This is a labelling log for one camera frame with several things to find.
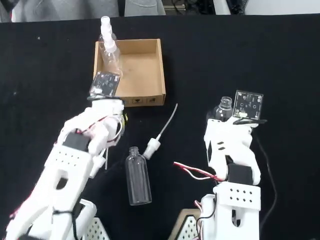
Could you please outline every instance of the robotic arm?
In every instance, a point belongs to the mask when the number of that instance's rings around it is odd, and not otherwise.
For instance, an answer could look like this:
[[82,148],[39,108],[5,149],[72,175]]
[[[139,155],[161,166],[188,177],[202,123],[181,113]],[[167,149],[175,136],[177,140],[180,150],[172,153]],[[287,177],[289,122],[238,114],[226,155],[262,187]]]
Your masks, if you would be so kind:
[[237,91],[233,116],[207,121],[208,165],[223,182],[201,200],[202,240],[259,239],[261,173],[250,145],[253,128],[265,122],[259,120],[262,99],[261,94]]
[[48,240],[80,239],[95,216],[85,207],[75,219],[73,210],[89,178],[106,162],[103,154],[115,146],[125,128],[120,99],[96,99],[92,107],[65,122],[32,193],[13,214],[6,240],[22,235]]

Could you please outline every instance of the circuit board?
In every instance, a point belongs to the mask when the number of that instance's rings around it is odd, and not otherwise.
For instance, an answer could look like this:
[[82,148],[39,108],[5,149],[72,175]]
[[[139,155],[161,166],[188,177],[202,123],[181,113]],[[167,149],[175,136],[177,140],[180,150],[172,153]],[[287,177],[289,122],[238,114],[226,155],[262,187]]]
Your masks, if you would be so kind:
[[120,76],[110,72],[97,72],[92,82],[90,95],[113,97],[116,94]]
[[259,120],[263,98],[263,94],[237,90],[234,98],[233,116]]

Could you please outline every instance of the clear plastic bottle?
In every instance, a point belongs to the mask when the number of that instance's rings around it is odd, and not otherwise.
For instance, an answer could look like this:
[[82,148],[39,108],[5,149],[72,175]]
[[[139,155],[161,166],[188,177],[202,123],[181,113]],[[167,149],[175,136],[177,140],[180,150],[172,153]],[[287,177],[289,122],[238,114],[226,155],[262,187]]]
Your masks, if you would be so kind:
[[101,53],[104,69],[109,73],[117,74],[122,77],[121,53],[110,33],[103,35],[103,46]]
[[131,206],[152,202],[146,159],[136,146],[130,147],[125,160],[126,182]]
[[216,119],[221,122],[226,122],[230,117],[232,117],[233,108],[232,108],[232,98],[228,96],[223,96],[221,102],[216,106],[213,111],[209,111],[206,115],[208,119]]

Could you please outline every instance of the black table surface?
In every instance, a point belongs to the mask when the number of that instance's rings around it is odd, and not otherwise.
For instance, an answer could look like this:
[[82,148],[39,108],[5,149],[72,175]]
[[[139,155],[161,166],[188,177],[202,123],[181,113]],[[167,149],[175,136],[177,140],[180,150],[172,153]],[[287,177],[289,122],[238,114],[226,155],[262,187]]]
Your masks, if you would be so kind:
[[[112,240],[167,239],[181,209],[211,193],[173,161],[208,170],[206,112],[237,89],[264,94],[257,134],[269,155],[278,202],[262,239],[309,240],[319,226],[320,15],[154,16],[111,20],[119,39],[161,39],[164,106],[126,109],[129,122],[110,150],[109,170],[91,179],[83,198],[94,202]],[[95,20],[0,24],[0,226],[26,199],[66,120],[89,106]],[[179,103],[148,161],[152,203],[130,206],[124,159],[143,151]],[[261,170],[263,217],[274,194],[266,160]]]

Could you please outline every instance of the cardboard tray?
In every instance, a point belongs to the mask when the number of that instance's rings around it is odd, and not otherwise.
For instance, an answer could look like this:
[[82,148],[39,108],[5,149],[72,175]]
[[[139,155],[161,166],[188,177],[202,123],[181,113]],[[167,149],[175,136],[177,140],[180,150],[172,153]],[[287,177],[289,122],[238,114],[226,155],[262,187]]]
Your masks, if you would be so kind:
[[[117,40],[116,44],[121,51],[123,77],[115,95],[126,107],[163,105],[166,87],[160,39]],[[105,69],[96,42],[93,77],[99,71]]]

